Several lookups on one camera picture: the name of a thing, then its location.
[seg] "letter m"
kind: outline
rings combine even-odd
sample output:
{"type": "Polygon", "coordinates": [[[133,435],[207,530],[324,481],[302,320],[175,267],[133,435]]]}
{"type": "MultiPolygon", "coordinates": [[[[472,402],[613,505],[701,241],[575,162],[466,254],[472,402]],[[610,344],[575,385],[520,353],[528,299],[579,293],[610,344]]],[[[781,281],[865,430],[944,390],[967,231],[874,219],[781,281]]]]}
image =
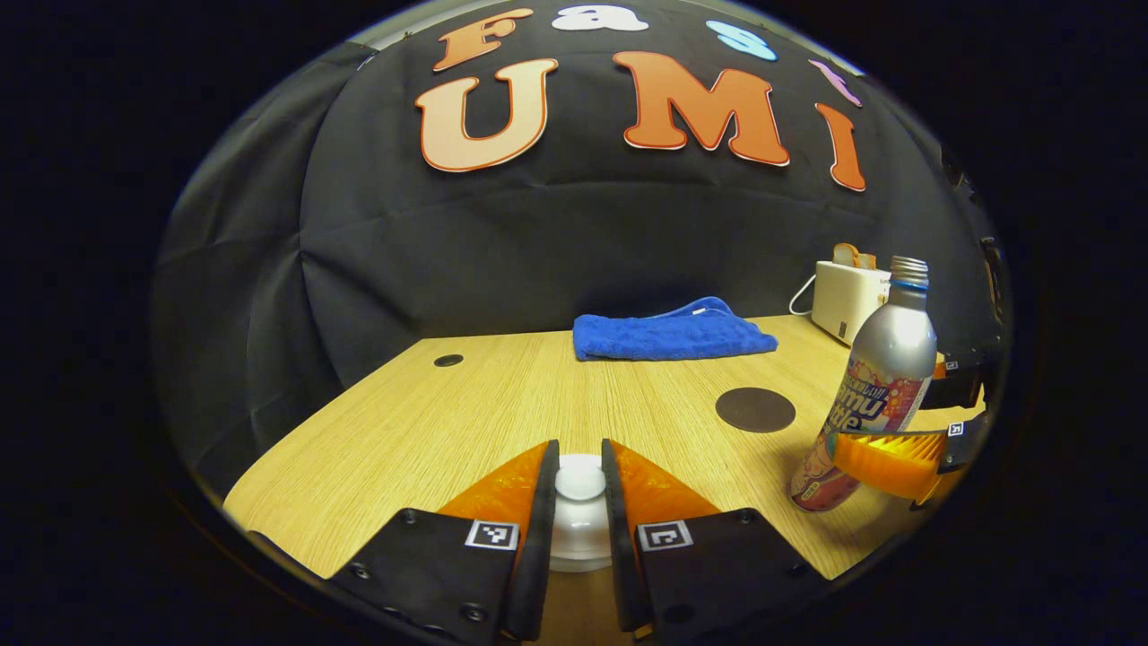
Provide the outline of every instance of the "letter m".
{"type": "Polygon", "coordinates": [[[685,133],[674,125],[673,109],[682,116],[698,142],[716,149],[729,122],[734,137],[729,149],[742,158],[789,164],[769,106],[768,81],[744,71],[727,69],[706,89],[674,59],[650,52],[619,52],[614,62],[629,68],[637,95],[637,124],[626,131],[626,142],[637,148],[676,150],[685,146],[685,133]]]}

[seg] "screw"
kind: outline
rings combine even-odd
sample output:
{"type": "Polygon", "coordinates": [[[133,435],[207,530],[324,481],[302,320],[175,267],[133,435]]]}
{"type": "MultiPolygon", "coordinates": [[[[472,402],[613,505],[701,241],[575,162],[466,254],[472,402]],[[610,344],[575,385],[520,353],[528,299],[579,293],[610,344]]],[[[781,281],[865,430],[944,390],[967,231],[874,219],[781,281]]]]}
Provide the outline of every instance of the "screw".
{"type": "Polygon", "coordinates": [[[458,609],[463,618],[468,622],[481,623],[487,621],[487,612],[478,604],[463,604],[458,609]]]}
{"type": "Polygon", "coordinates": [[[411,622],[411,617],[408,617],[402,610],[395,608],[394,606],[383,606],[382,612],[387,613],[388,615],[395,617],[398,621],[404,621],[406,623],[411,622]]]}
{"type": "Polygon", "coordinates": [[[371,573],[363,566],[363,563],[351,563],[351,573],[363,581],[370,581],[371,573]]]}

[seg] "orange letter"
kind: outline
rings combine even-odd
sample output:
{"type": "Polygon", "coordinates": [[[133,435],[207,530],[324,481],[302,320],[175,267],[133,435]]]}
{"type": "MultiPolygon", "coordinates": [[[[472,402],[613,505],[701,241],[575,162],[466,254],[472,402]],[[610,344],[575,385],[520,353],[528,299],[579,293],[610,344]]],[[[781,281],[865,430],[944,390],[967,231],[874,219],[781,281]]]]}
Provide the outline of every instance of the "orange letter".
{"type": "Polygon", "coordinates": [[[707,150],[715,149],[731,118],[736,118],[729,149],[735,155],[773,165],[789,164],[789,151],[777,138],[765,80],[737,70],[722,70],[712,89],[677,61],[650,52],[620,52],[614,62],[630,69],[638,98],[638,123],[626,131],[626,142],[637,148],[676,150],[685,133],[674,127],[673,108],[689,124],[707,150]]]}
{"type": "Polygon", "coordinates": [[[864,177],[861,177],[858,149],[853,143],[853,122],[824,103],[814,103],[813,107],[829,124],[829,138],[833,141],[833,165],[829,166],[829,173],[833,176],[833,181],[859,193],[864,190],[864,177]]]}
{"type": "Polygon", "coordinates": [[[456,29],[455,31],[443,36],[439,39],[439,42],[442,42],[443,40],[447,41],[447,55],[434,64],[434,71],[442,71],[447,68],[452,68],[463,61],[470,61],[475,56],[494,52],[502,45],[502,42],[498,42],[497,40],[494,42],[487,42],[487,37],[497,36],[502,38],[503,36],[510,34],[510,32],[514,31],[514,21],[511,18],[525,18],[533,13],[534,9],[514,9],[506,11],[505,14],[490,16],[489,18],[456,29]]]}
{"type": "Polygon", "coordinates": [[[546,127],[546,73],[553,59],[507,65],[495,78],[510,84],[510,120],[498,134],[474,139],[466,134],[466,94],[479,79],[460,78],[422,93],[422,158],[449,172],[465,172],[507,162],[525,153],[546,127]]]}

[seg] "dark circular coaster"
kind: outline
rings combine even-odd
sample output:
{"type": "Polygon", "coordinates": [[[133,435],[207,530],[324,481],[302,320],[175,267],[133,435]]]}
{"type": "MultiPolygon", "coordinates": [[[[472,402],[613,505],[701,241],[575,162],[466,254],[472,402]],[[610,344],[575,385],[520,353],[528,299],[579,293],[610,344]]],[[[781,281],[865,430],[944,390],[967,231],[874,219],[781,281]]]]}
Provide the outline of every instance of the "dark circular coaster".
{"type": "Polygon", "coordinates": [[[766,389],[734,389],[718,398],[716,408],[727,425],[751,434],[779,431],[797,418],[793,403],[766,389]]]}
{"type": "Polygon", "coordinates": [[[445,355],[434,360],[434,365],[437,366],[439,368],[445,368],[448,366],[453,366],[456,364],[461,364],[461,363],[463,363],[461,355],[445,355]]]}

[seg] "white toaster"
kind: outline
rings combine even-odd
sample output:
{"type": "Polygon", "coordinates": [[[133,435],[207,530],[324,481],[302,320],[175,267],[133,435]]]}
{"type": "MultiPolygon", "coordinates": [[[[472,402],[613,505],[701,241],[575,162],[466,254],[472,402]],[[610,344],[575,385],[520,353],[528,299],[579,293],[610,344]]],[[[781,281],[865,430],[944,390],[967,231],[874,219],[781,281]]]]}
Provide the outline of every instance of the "white toaster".
{"type": "Polygon", "coordinates": [[[889,298],[889,271],[817,262],[813,283],[813,321],[848,345],[862,322],[889,298]]]}

